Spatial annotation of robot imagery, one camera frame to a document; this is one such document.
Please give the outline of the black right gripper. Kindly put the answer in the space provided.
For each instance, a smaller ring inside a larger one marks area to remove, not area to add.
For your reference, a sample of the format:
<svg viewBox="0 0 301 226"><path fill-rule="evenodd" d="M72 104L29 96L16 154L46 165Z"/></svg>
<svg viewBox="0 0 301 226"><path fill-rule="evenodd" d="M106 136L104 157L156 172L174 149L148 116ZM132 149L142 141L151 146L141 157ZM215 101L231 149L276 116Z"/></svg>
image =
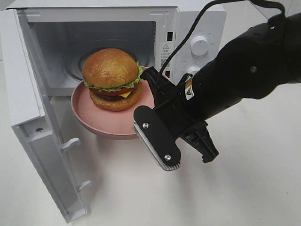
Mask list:
<svg viewBox="0 0 301 226"><path fill-rule="evenodd" d="M196 105L189 109L184 85L186 74L178 85L172 84L152 66L143 70L140 78L148 82L154 95L155 108L139 106L134 110L134 129L144 142L157 164L165 171L181 166L181 152L175 141L182 138L199 151L204 163L211 162L219 154L207 130L207 123L195 114Z"/></svg>

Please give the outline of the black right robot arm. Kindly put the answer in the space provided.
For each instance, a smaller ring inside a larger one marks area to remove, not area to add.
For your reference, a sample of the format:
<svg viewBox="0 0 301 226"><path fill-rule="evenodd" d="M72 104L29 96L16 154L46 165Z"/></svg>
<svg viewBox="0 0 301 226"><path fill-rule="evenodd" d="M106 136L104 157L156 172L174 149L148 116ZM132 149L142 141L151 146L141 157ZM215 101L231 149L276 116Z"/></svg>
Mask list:
<svg viewBox="0 0 301 226"><path fill-rule="evenodd" d="M202 154L204 163L217 155L206 120L244 98L262 99L277 86L301 81L301 16L276 15L227 43L217 57L177 85L150 67L142 75L155 107L139 106L134 127L158 165L180 167L181 138Z"/></svg>

